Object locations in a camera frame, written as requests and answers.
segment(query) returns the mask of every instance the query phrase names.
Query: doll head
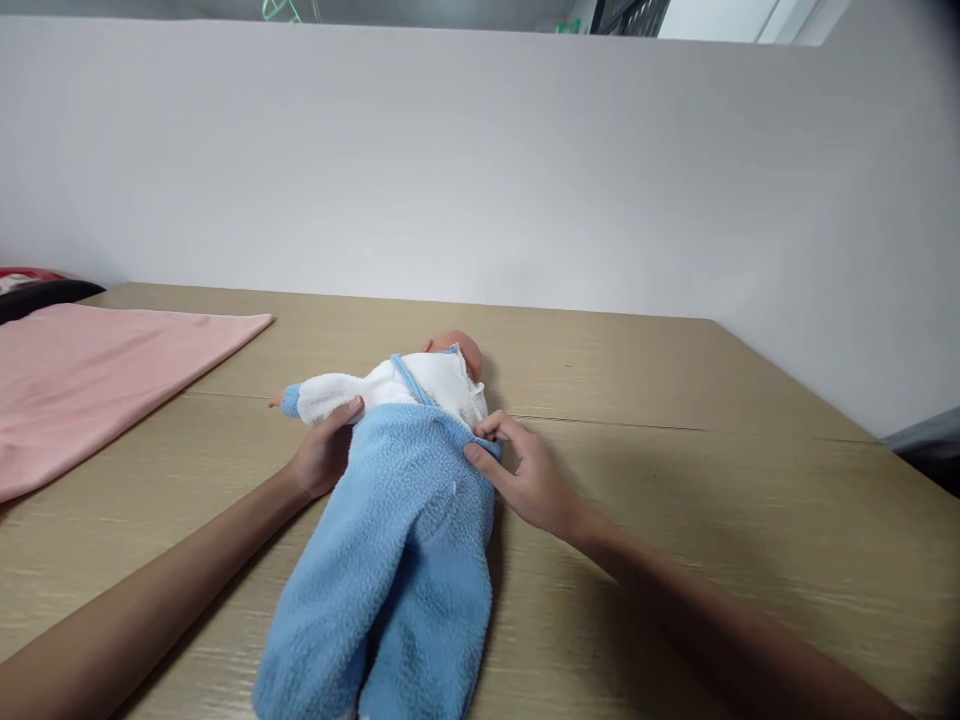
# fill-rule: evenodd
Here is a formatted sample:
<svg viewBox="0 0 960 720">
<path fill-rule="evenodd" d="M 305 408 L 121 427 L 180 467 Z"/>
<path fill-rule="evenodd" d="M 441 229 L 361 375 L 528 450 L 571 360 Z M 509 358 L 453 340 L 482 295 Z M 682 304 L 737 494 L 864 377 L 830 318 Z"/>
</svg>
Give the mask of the doll head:
<svg viewBox="0 0 960 720">
<path fill-rule="evenodd" d="M 460 345 L 460 354 L 467 363 L 467 373 L 474 382 L 480 382 L 483 356 L 473 338 L 460 330 L 444 330 L 427 340 L 420 352 L 446 352 L 451 345 Z"/>
</svg>

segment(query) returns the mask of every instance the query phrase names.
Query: doll arm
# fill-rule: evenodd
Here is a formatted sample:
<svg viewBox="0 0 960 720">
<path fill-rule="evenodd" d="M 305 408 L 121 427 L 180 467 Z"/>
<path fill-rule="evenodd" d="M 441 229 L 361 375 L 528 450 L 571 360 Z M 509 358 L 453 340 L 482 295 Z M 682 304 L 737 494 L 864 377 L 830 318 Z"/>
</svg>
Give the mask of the doll arm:
<svg viewBox="0 0 960 720">
<path fill-rule="evenodd" d="M 351 398 L 362 395 L 362 390 L 363 381 L 353 375 L 317 375 L 284 390 L 279 402 L 280 410 L 287 417 L 299 418 L 307 425 L 316 425 Z M 356 422 L 360 417 L 362 414 L 352 422 Z"/>
</svg>

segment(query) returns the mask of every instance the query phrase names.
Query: white baby outfit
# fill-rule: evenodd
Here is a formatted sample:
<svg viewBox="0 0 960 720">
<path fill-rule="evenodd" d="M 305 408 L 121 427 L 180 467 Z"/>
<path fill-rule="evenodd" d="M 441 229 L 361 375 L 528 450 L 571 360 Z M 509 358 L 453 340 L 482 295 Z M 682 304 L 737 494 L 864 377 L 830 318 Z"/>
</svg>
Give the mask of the white baby outfit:
<svg viewBox="0 0 960 720">
<path fill-rule="evenodd" d="M 423 391 L 471 432 L 487 416 L 483 383 L 475 383 L 471 379 L 459 345 L 453 345 L 444 352 L 412 353 L 401 359 Z M 284 392 L 281 407 L 284 415 L 298 417 L 308 425 L 316 425 L 357 395 L 363 398 L 364 412 L 387 403 L 419 402 L 396 363 L 387 359 L 364 378 L 345 373 L 327 373 L 291 385 Z M 353 422 L 358 422 L 362 417 L 361 413 Z"/>
</svg>

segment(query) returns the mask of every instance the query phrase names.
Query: white sleeve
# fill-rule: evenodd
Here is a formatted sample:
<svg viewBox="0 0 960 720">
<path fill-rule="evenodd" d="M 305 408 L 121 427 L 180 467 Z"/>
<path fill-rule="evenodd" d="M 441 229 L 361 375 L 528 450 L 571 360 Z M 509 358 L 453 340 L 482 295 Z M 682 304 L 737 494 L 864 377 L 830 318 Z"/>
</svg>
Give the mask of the white sleeve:
<svg viewBox="0 0 960 720">
<path fill-rule="evenodd" d="M 307 425 L 316 425 L 341 405 L 362 395 L 363 381 L 344 373 L 317 375 L 300 385 L 297 398 L 297 414 Z M 351 422 L 363 417 L 361 413 Z"/>
</svg>

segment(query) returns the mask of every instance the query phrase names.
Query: finger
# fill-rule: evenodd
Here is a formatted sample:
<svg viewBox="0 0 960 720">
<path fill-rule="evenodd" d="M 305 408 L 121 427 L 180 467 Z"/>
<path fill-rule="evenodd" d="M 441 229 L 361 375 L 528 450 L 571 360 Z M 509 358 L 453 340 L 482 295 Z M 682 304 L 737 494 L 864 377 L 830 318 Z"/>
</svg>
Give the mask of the finger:
<svg viewBox="0 0 960 720">
<path fill-rule="evenodd" d="M 503 410 L 497 410 L 493 415 L 482 420 L 477 426 L 485 434 L 483 437 L 496 437 L 497 440 L 508 440 L 513 444 L 517 459 L 523 460 L 532 449 L 534 434 L 527 430 Z"/>
<path fill-rule="evenodd" d="M 333 437 L 333 434 L 353 420 L 363 409 L 363 398 L 357 395 L 346 405 L 341 405 L 321 421 L 317 427 L 327 437 Z"/>
<path fill-rule="evenodd" d="M 493 483 L 493 486 L 501 493 L 504 490 L 509 492 L 511 483 L 516 481 L 516 476 L 507 470 L 503 465 L 497 462 L 496 458 L 484 450 L 476 443 L 470 443 L 463 449 L 463 454 L 480 474 Z"/>
</svg>

